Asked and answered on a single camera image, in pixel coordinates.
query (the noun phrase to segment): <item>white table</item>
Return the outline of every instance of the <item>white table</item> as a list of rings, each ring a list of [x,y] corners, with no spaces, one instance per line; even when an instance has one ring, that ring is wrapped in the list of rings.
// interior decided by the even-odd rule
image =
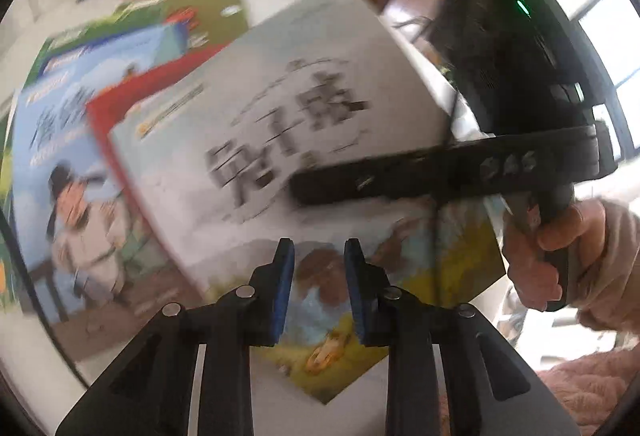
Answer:
[[[257,24],[295,0],[245,0],[250,22]],[[54,32],[110,14],[120,0],[61,0],[27,26],[0,58],[0,98],[19,88],[44,40]],[[399,43],[420,72],[437,102],[448,108],[452,88],[437,70],[407,42]],[[494,317],[504,295],[497,283],[478,299],[478,307]],[[94,379],[117,354],[119,348],[98,355],[79,367]],[[20,311],[0,314],[0,362],[15,392],[22,398],[44,431],[53,434],[60,421],[84,392],[71,375],[34,316]],[[278,374],[269,363],[252,358],[252,398],[257,436],[308,436],[382,434],[385,421],[386,360],[372,368],[327,406],[306,396]],[[196,434],[191,424],[190,434]]]

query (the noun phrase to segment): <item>person's hand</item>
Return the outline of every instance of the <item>person's hand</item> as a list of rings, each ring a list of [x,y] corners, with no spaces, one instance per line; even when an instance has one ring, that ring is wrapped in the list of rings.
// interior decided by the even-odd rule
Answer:
[[[567,247],[577,239],[578,257],[587,269],[602,256],[605,219],[604,206],[597,199],[574,203],[532,235],[523,234],[506,216],[502,253],[509,262],[507,275],[525,307],[544,311],[548,301],[562,297],[558,270],[542,260],[542,251]]]

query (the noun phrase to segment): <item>green light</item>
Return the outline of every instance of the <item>green light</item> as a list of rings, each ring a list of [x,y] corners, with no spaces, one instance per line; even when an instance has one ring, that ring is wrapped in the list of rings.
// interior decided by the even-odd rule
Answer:
[[[524,3],[521,0],[516,0],[516,2],[518,3],[518,6],[520,6],[520,9],[522,9],[522,11],[524,11],[527,14],[527,17],[530,17],[531,13],[529,13],[529,10],[524,5]]]

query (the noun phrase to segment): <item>sleeve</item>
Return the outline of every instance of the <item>sleeve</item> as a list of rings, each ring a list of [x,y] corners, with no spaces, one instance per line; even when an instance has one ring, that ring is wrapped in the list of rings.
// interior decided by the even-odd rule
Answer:
[[[640,218],[627,207],[603,201],[603,257],[578,281],[578,320],[594,330],[640,334]]]
[[[69,257],[69,250],[65,242],[64,236],[58,236],[51,245],[51,260],[53,266],[66,271],[67,273],[74,273],[74,265],[71,263]]]
[[[100,206],[107,223],[107,239],[117,247],[122,247],[129,232],[129,211],[122,199],[107,201]]]

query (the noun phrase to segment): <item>black handle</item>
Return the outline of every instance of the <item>black handle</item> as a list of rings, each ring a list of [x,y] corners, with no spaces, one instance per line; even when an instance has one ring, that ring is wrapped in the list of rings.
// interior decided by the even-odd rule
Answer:
[[[574,186],[562,185],[552,191],[536,193],[540,208],[540,224],[545,225],[560,215],[574,200]],[[545,253],[545,261],[558,270],[558,282],[562,287],[559,301],[549,301],[546,311],[558,311],[564,308],[575,297],[575,286],[580,272],[580,261],[575,246]]]

